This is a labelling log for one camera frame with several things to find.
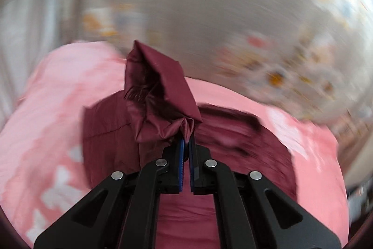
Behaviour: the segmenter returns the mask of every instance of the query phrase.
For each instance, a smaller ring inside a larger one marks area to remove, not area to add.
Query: fabric fold
[[[180,64],[135,41],[124,90],[84,113],[83,157],[90,186],[115,170],[139,171],[159,158],[177,133],[188,141],[201,122]]]

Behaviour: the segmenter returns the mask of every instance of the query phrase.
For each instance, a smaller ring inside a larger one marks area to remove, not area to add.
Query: metal screw
[[[207,161],[205,161],[205,164],[206,164],[207,167],[213,168],[218,163],[214,159],[208,159]]]
[[[254,180],[258,180],[262,178],[262,174],[259,171],[251,171],[250,172],[250,177]]]
[[[121,179],[123,177],[123,173],[120,171],[115,171],[111,174],[112,179]]]
[[[165,165],[167,165],[167,161],[165,159],[157,159],[155,161],[155,164],[158,166],[158,167],[164,167]]]

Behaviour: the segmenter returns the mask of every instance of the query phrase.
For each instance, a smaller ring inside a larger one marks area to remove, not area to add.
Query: maroon fabric
[[[254,115],[213,105],[199,107],[203,123],[195,130],[196,143],[231,170],[257,170],[297,200],[297,184],[288,149]]]
[[[196,142],[214,159],[233,171],[258,170],[296,200],[291,155],[256,116],[211,105],[199,110],[178,63],[136,42],[124,90],[85,111],[83,156],[91,187],[113,171],[139,171],[162,155],[169,137],[181,130],[188,140],[196,126]],[[213,197],[190,193],[189,178],[186,163],[183,192],[161,195],[157,249],[220,247]]]
[[[287,148],[254,115],[211,105],[200,108],[203,123],[195,130],[196,142],[208,147],[214,159],[232,170],[262,172],[296,200],[295,174]],[[194,196],[185,164],[184,189],[179,195],[161,195],[156,249],[220,248],[212,195]]]
[[[186,141],[202,121],[180,64],[135,41],[124,90],[86,109],[83,157],[89,185],[113,171],[139,171],[181,131]]]

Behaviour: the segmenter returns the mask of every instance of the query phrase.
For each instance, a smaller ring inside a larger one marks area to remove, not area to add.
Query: pink bedsheet
[[[124,67],[125,60],[102,42],[53,51],[29,79],[24,97],[0,133],[0,204],[31,247],[89,191],[79,140],[83,106],[122,89]],[[331,132],[224,87],[187,82],[197,103],[260,117],[292,154],[299,204],[334,231],[344,246],[348,206]]]

